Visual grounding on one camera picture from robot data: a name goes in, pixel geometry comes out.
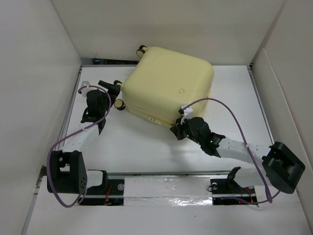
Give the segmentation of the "yellow suitcase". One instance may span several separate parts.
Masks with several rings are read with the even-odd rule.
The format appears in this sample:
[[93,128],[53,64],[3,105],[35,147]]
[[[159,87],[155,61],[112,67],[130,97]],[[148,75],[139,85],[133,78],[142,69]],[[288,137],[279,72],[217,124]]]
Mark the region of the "yellow suitcase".
[[134,115],[170,127],[179,109],[210,96],[214,70],[200,58],[141,45],[141,58],[121,86],[122,100]]

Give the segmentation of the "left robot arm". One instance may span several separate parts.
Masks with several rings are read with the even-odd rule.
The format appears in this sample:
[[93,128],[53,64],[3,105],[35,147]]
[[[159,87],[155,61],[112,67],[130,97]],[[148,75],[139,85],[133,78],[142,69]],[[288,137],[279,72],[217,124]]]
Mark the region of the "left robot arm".
[[47,183],[50,193],[104,194],[109,189],[107,173],[104,170],[87,170],[83,157],[87,149],[104,129],[106,116],[114,105],[121,90],[121,82],[110,84],[99,81],[92,86],[84,81],[78,93],[86,100],[86,108],[82,114],[79,129],[69,137],[63,147],[52,151],[50,155],[49,175],[52,179]]

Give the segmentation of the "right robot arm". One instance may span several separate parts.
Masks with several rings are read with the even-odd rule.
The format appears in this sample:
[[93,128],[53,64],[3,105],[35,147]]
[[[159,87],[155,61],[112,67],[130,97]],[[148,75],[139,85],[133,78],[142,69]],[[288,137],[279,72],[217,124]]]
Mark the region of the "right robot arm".
[[304,163],[282,142],[273,145],[254,145],[214,133],[201,117],[177,119],[170,131],[180,141],[195,142],[201,150],[218,158],[235,159],[252,164],[252,168],[234,167],[226,180],[230,192],[248,186],[271,185],[280,192],[294,193],[304,171]]

